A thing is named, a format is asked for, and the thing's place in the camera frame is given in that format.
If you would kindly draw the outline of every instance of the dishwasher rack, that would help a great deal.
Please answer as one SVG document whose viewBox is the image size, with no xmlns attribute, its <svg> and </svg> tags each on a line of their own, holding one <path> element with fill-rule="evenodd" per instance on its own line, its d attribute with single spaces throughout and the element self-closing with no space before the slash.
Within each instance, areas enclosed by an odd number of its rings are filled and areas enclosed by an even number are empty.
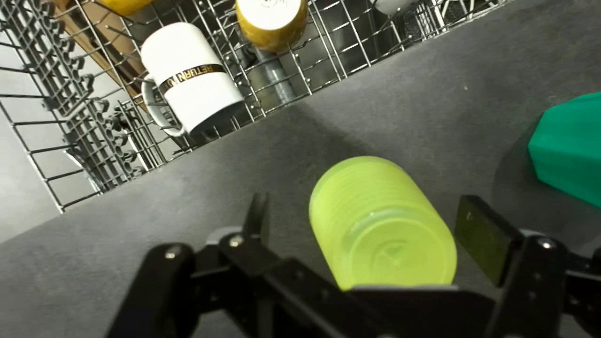
<svg viewBox="0 0 601 338">
<path fill-rule="evenodd" d="M 135 16 L 118 16 L 97 0 L 3 0 L 0 48 L 12 48 L 20 63 L 0 63 L 0 75 L 29 76 L 37 91 L 3 91 L 0 110 L 63 212 L 501 3 L 416 0 L 384 16 L 369 0 L 307 0 L 302 37 L 264 54 L 242 37 L 234 0 L 153 0 Z M 166 137 L 140 103 L 140 43 L 174 20 L 204 31 L 243 95 L 243 108 L 210 123 L 200 138 Z"/>
</svg>

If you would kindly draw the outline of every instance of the metal wire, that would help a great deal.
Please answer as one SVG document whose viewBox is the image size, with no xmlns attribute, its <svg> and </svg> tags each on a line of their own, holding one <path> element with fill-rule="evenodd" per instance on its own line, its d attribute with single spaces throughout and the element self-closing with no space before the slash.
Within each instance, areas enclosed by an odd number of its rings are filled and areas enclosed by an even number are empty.
<svg viewBox="0 0 601 338">
<path fill-rule="evenodd" d="M 307 0 L 302 37 L 277 54 L 253 48 L 238 29 L 234 0 L 153 0 L 133 16 L 110 13 L 99 0 L 74 0 L 56 9 L 50 0 L 3 0 L 0 29 L 22 67 L 0 65 L 33 80 L 39 93 L 5 91 L 1 99 L 37 99 L 46 106 L 39 120 L 12 123 L 33 168 L 58 210 L 133 180 L 195 146 L 253 123 L 292 101 L 335 84 L 407 46 L 476 18 L 505 0 L 416 0 L 392 16 L 373 0 Z M 243 97 L 243 108 L 227 112 L 225 123 L 210 123 L 204 140 L 166 137 L 144 112 L 140 43 L 153 29 L 185 20 L 198 26 Z M 108 91 L 97 82 L 114 80 Z M 165 118 L 178 122 L 165 99 Z M 31 148 L 26 127 L 48 127 L 59 144 Z M 74 167 L 46 174 L 39 153 L 67 157 Z M 84 174 L 88 191 L 63 198 L 56 183 Z"/>
</svg>

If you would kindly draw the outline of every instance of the dark gray countertop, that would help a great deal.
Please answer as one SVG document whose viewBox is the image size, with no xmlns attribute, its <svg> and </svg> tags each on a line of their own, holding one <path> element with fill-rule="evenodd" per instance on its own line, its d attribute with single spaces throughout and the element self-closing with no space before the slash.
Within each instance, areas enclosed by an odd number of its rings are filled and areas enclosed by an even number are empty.
<svg viewBox="0 0 601 338">
<path fill-rule="evenodd" d="M 272 197 L 268 244 L 322 268 L 305 200 L 352 153 L 397 161 L 448 223 L 476 193 L 589 253 L 601 210 L 538 183 L 525 140 L 546 106 L 601 88 L 598 16 L 597 0 L 516 0 L 1 244 L 1 336 L 101 336 L 148 247 L 200 247 L 253 191 Z"/>
</svg>

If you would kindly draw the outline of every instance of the mug handle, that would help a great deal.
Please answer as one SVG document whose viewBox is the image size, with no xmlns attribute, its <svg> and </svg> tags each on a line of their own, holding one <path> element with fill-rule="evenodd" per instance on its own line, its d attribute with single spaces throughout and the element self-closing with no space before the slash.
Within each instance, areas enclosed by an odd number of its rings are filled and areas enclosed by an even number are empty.
<svg viewBox="0 0 601 338">
<path fill-rule="evenodd" d="M 151 80 L 150 76 L 146 76 L 146 78 L 142 80 L 142 88 L 140 88 L 144 105 L 148 106 L 148 112 L 150 112 L 151 120 L 155 122 L 155 125 L 159 125 L 159 127 L 161 127 L 166 135 L 170 135 L 170 137 L 180 137 L 180 135 L 183 135 L 183 133 L 185 133 L 183 127 L 180 127 L 180 129 L 172 127 L 172 125 L 165 120 L 165 116 L 157 110 L 157 103 L 155 103 L 153 93 L 151 93 L 151 82 L 153 82 L 153 80 Z"/>
</svg>

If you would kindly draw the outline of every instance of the lime green cup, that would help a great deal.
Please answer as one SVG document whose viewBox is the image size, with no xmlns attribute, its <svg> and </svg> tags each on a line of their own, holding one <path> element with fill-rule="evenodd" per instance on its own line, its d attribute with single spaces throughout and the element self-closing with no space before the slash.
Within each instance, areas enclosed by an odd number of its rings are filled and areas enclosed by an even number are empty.
<svg viewBox="0 0 601 338">
<path fill-rule="evenodd" d="M 309 197 L 309 223 L 339 289 L 448 285 L 452 234 L 396 163 L 360 155 L 330 167 Z"/>
</svg>

